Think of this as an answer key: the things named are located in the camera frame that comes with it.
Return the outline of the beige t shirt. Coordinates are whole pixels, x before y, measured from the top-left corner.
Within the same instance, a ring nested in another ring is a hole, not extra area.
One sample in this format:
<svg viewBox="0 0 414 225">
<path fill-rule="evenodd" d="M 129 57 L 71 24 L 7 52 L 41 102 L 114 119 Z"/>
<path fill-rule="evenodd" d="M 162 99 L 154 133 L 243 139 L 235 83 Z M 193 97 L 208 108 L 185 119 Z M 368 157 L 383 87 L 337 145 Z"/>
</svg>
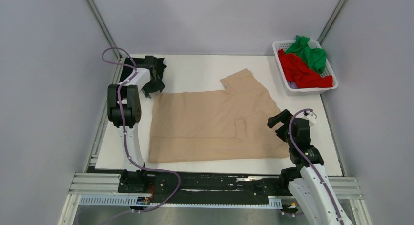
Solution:
<svg viewBox="0 0 414 225">
<path fill-rule="evenodd" d="M 243 69 L 221 79 L 222 90 L 163 93 L 154 98 L 151 163 L 287 158 L 269 128 L 280 113 L 268 90 Z"/>
</svg>

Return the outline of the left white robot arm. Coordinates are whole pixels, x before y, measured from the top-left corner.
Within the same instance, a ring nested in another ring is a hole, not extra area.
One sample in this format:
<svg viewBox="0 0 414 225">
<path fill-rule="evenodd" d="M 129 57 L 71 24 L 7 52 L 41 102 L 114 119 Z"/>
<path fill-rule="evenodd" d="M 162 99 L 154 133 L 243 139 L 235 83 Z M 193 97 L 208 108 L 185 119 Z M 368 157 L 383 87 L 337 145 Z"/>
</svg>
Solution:
<svg viewBox="0 0 414 225">
<path fill-rule="evenodd" d="M 163 91 L 166 65 L 164 58 L 145 56 L 127 58 L 125 67 L 127 70 L 122 73 L 119 83 L 111 84 L 107 89 L 107 116 L 121 138 L 124 155 L 121 185 L 131 184 L 137 192 L 145 192 L 150 180 L 144 169 L 137 131 L 142 116 L 139 94 L 143 91 L 149 98 L 152 93 Z"/>
</svg>

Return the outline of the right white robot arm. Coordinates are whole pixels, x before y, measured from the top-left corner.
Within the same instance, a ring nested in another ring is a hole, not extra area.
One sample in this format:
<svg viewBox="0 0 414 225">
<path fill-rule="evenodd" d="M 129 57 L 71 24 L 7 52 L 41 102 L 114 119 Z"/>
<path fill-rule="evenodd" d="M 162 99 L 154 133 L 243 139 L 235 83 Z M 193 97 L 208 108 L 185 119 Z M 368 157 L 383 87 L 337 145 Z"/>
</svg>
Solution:
<svg viewBox="0 0 414 225">
<path fill-rule="evenodd" d="M 326 174 L 324 160 L 319 150 L 311 144 L 312 109 L 302 109 L 295 114 L 288 110 L 268 118 L 267 126 L 281 127 L 275 133 L 287 143 L 294 167 L 281 170 L 279 188 L 291 194 L 299 203 L 311 225 L 351 225 Z"/>
</svg>

